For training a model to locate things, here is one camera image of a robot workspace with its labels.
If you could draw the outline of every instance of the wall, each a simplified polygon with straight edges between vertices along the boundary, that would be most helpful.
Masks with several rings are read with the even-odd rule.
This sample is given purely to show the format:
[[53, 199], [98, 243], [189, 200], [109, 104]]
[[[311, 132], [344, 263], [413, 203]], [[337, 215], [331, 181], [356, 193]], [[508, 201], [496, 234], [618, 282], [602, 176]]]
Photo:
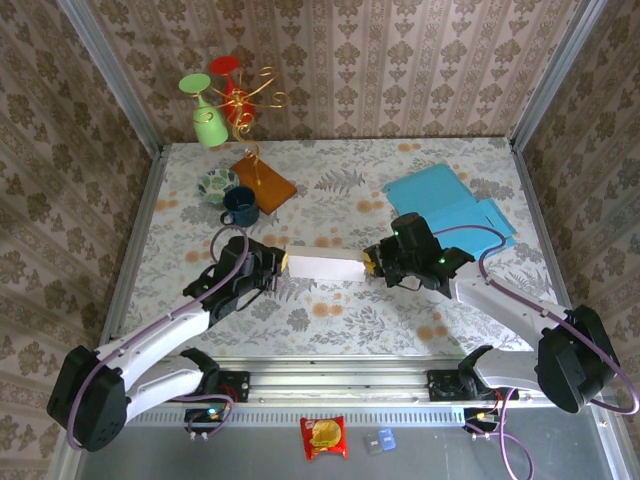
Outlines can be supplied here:
[[[577, 0], [91, 0], [165, 143], [194, 141], [184, 75], [237, 55], [291, 95], [255, 138], [510, 132]], [[251, 85], [258, 85], [252, 78]]]
[[0, 2], [0, 479], [44, 478], [44, 408], [97, 342], [149, 162], [56, 2]]
[[607, 3], [524, 156], [572, 301], [640, 387], [640, 2]]

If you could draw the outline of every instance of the table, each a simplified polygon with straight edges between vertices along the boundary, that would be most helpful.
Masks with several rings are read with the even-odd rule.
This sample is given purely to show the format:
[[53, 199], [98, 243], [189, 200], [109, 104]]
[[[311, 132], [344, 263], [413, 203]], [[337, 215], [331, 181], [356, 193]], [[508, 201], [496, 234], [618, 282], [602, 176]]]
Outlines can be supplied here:
[[[183, 304], [182, 289], [210, 263], [221, 210], [201, 200], [200, 175], [230, 167], [241, 144], [170, 147], [125, 321], [128, 332]], [[492, 197], [516, 228], [517, 244], [488, 260], [491, 271], [554, 300], [512, 153], [505, 139], [383, 139], [264, 142], [262, 158], [298, 193], [249, 235], [266, 245], [362, 249], [391, 233], [396, 217], [382, 187], [437, 162], [447, 163], [478, 198]], [[216, 247], [226, 243], [227, 237]], [[230, 315], [188, 342], [216, 356], [455, 355], [479, 345], [527, 345], [478, 310], [421, 289], [292, 279], [275, 294]]]

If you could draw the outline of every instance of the purple cable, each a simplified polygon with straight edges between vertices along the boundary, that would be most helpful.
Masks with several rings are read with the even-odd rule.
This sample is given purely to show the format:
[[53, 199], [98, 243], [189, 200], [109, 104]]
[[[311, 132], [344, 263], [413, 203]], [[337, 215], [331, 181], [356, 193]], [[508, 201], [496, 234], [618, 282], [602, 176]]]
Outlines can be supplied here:
[[204, 292], [202, 295], [199, 295], [198, 297], [194, 298], [193, 300], [186, 303], [182, 307], [176, 308], [173, 312], [165, 315], [164, 317], [159, 318], [158, 320], [150, 323], [146, 328], [140, 330], [140, 332], [138, 332], [136, 335], [134, 335], [129, 340], [124, 342], [117, 350], [114, 350], [105, 358], [103, 358], [100, 361], [100, 363], [98, 363], [93, 368], [93, 370], [91, 370], [89, 375], [87, 375], [87, 377], [84, 379], [84, 382], [82, 382], [82, 385], [80, 385], [80, 388], [78, 389], [78, 393], [76, 394], [76, 397], [73, 400], [73, 404], [71, 405], [71, 411], [69, 412], [69, 420], [67, 422], [67, 443], [69, 443], [69, 446], [72, 449], [82, 450], [82, 446], [79, 445], [76, 442], [75, 438], [73, 437], [73, 430], [75, 427], [76, 416], [78, 415], [78, 409], [80, 408], [80, 402], [82, 401], [82, 397], [84, 396], [85, 392], [87, 391], [87, 388], [91, 384], [91, 381], [98, 374], [100, 369], [105, 365], [107, 365], [112, 360], [114, 360], [116, 357], [118, 357], [122, 350], [128, 349], [132, 344], [137, 342], [139, 339], [145, 337], [146, 335], [156, 330], [157, 328], [160, 328], [165, 323], [172, 321], [175, 317], [182, 315], [183, 313], [188, 311], [191, 307], [193, 307], [195, 304], [201, 302], [202, 300], [207, 298], [209, 295], [218, 291], [229, 280], [231, 280], [236, 273], [238, 273], [238, 270], [240, 270], [240, 267], [242, 267], [242, 263], [245, 261], [245, 259], [247, 258], [247, 254], [249, 253], [249, 237], [247, 236], [247, 232], [245, 232], [243, 228], [237, 227], [235, 225], [227, 225], [226, 227], [222, 227], [220, 230], [218, 230], [216, 235], [213, 237], [211, 241], [210, 250], [213, 251], [213, 242], [219, 237], [220, 233], [226, 230], [238, 230], [240, 233], [242, 233], [242, 236], [244, 237], [244, 248], [242, 249], [242, 254], [236, 261], [236, 264], [233, 266], [231, 271], [222, 280], [220, 280], [217, 284], [215, 284], [209, 290]]
[[[491, 252], [495, 252], [496, 250], [499, 250], [502, 247], [504, 247], [506, 245], [506, 243], [507, 243], [507, 239], [500, 232], [498, 232], [497, 230], [494, 230], [493, 228], [485, 227], [484, 225], [462, 225], [462, 226], [459, 226], [459, 227], [451, 227], [451, 228], [446, 228], [444, 230], [440, 230], [438, 232], [435, 232], [434, 235], [441, 235], [441, 234], [444, 234], [444, 233], [453, 232], [455, 230], [464, 230], [464, 229], [485, 230], [487, 232], [491, 232], [491, 233], [497, 235], [498, 237], [500, 237], [500, 245], [498, 245], [496, 247], [488, 248], [487, 250], [482, 252], [482, 255], [480, 255], [480, 259], [478, 260], [478, 267], [480, 268], [480, 273], [484, 277], [485, 281], [487, 283], [489, 283], [495, 289], [497, 289], [500, 292], [504, 293], [508, 297], [511, 297], [511, 298], [519, 301], [523, 305], [526, 305], [527, 307], [532, 308], [536, 312], [542, 313], [544, 311], [544, 307], [538, 305], [537, 303], [531, 302], [530, 300], [527, 300], [524, 297], [521, 297], [517, 293], [511, 292], [507, 288], [503, 287], [502, 285], [494, 282], [493, 280], [491, 280], [489, 278], [489, 274], [487, 273], [487, 270], [486, 270], [486, 268], [484, 266], [485, 258]], [[631, 407], [629, 407], [629, 408], [618, 407], [617, 405], [610, 405], [608, 403], [603, 403], [603, 402], [601, 402], [599, 400], [591, 400], [591, 403], [594, 404], [594, 405], [597, 405], [598, 407], [604, 408], [606, 410], [611, 410], [611, 411], [619, 413], [621, 415], [634, 415], [634, 414], [636, 414], [638, 412], [638, 410], [640, 410], [640, 395], [638, 395], [638, 391], [636, 390], [635, 386], [633, 385], [633, 382], [631, 381], [629, 376], [624, 372], [624, 370], [622, 370], [622, 368], [616, 362], [614, 362], [611, 359], [611, 357], [604, 350], [602, 350], [595, 343], [593, 343], [591, 340], [589, 340], [585, 335], [583, 335], [573, 325], [571, 325], [570, 323], [566, 322], [564, 319], [560, 318], [559, 316], [557, 316], [555, 313], [552, 313], [552, 312], [547, 312], [547, 317], [550, 318], [551, 320], [553, 320], [554, 322], [558, 323], [565, 330], [567, 330], [571, 335], [576, 337], [584, 345], [589, 347], [596, 355], [598, 355], [598, 357], [600, 357], [600, 359], [604, 363], [606, 363], [607, 366], [609, 368], [611, 368], [611, 370], [613, 370], [616, 375], [618, 375], [620, 377], [620, 380], [622, 380], [622, 382], [625, 384], [625, 386], [629, 390], [629, 394], [631, 395], [631, 400], [632, 400]]]
[[[222, 394], [196, 395], [193, 397], [182, 396], [182, 397], [176, 397], [173, 400], [175, 400], [176, 402], [201, 402], [204, 400], [224, 400], [225, 402], [227, 402], [227, 405], [229, 405], [229, 412], [225, 415], [225, 417], [218, 424], [218, 426], [215, 429], [213, 429], [211, 433], [207, 434], [209, 438], [213, 437], [216, 433], [218, 433], [220, 429], [224, 426], [224, 424], [229, 421], [229, 419], [231, 418], [231, 414], [233, 413], [233, 409], [236, 406], [236, 404], [234, 403], [234, 401], [231, 399], [230, 396], [222, 395]], [[193, 419], [190, 419], [189, 422], [187, 423], [187, 431], [189, 433], [191, 433], [192, 425], [193, 425]]]
[[504, 424], [507, 420], [507, 403], [509, 402], [509, 399], [511, 398], [511, 395], [513, 395], [513, 392], [515, 392], [516, 389], [512, 388], [507, 392], [507, 395], [504, 399], [504, 402], [502, 404], [502, 410], [500, 411], [500, 423], [499, 423], [499, 431], [498, 432], [484, 432], [481, 429], [479, 429], [478, 427], [476, 427], [475, 425], [471, 424], [471, 423], [467, 423], [465, 424], [465, 426], [467, 428], [470, 428], [471, 430], [473, 430], [476, 433], [479, 433], [481, 435], [485, 435], [488, 434], [490, 437], [495, 437], [497, 436], [500, 439], [500, 453], [502, 454], [502, 461], [504, 462], [504, 466], [507, 469], [507, 472], [509, 473], [509, 476], [513, 479], [513, 480], [518, 480], [518, 477], [516, 477], [515, 473], [513, 473], [513, 470], [511, 469], [511, 464], [509, 463], [509, 459], [507, 458], [507, 447], [504, 443], [504, 439], [508, 438], [509, 440], [512, 440], [513, 442], [515, 442], [516, 444], [518, 444], [518, 446], [520, 448], [522, 448], [522, 450], [524, 451], [524, 454], [527, 456], [527, 462], [529, 462], [529, 475], [527, 476], [527, 480], [533, 480], [533, 475], [535, 473], [535, 467], [533, 465], [533, 458], [531, 458], [531, 454], [529, 453], [529, 450], [527, 449], [527, 447], [524, 445], [524, 443], [522, 443], [518, 438], [514, 437], [513, 435], [510, 435], [508, 433], [504, 432]]

